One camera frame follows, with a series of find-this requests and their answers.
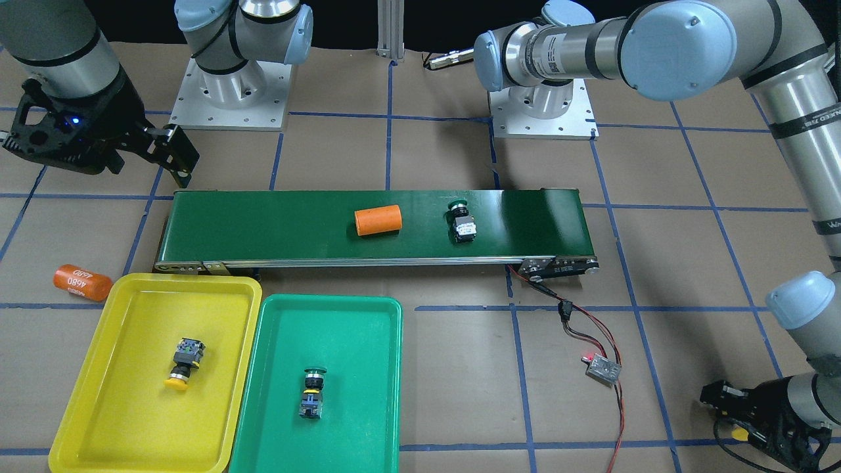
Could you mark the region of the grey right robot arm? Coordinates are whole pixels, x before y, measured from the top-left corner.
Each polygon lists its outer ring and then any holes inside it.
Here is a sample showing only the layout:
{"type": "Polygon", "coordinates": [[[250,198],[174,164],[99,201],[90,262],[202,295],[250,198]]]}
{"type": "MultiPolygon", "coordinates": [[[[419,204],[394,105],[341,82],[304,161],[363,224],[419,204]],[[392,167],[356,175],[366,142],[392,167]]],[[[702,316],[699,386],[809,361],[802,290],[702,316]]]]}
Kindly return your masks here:
{"type": "MultiPolygon", "coordinates": [[[[191,50],[175,111],[226,116],[244,126],[279,126],[283,96],[268,64],[306,61],[313,11],[300,1],[177,1],[177,26],[191,50]]],[[[120,173],[122,152],[141,156],[189,185],[199,153],[184,118],[156,127],[134,84],[82,1],[3,1],[2,46],[28,73],[2,147],[18,158],[73,173],[120,173]]]]}

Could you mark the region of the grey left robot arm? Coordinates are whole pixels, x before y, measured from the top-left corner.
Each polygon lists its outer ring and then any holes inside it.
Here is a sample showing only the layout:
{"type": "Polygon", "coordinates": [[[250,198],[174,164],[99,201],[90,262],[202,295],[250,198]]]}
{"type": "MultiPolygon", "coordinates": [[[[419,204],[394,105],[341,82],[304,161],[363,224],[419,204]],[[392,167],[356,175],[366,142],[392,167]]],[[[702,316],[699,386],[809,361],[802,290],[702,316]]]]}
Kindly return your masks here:
{"type": "Polygon", "coordinates": [[[622,79],[651,100],[693,98],[738,78],[759,100],[822,237],[833,273],[810,271],[767,294],[766,306],[812,370],[738,389],[707,384],[700,401],[739,440],[795,472],[819,472],[839,428],[839,92],[823,36],[798,1],[665,1],[625,18],[576,25],[580,4],[551,1],[541,23],[482,33],[474,65],[484,89],[564,79],[622,79]]]}

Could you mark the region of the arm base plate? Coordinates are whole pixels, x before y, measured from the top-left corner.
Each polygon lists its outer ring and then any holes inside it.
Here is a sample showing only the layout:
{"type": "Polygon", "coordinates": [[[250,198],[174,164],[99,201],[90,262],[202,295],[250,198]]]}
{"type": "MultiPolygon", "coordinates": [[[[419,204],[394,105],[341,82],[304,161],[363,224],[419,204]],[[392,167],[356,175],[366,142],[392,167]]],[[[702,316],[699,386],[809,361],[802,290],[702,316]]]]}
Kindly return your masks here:
{"type": "Polygon", "coordinates": [[[195,131],[269,131],[284,128],[292,65],[249,62],[226,75],[187,63],[170,123],[195,131]]]}
{"type": "Polygon", "coordinates": [[[488,93],[498,139],[595,140],[597,120],[585,80],[488,93]]]}

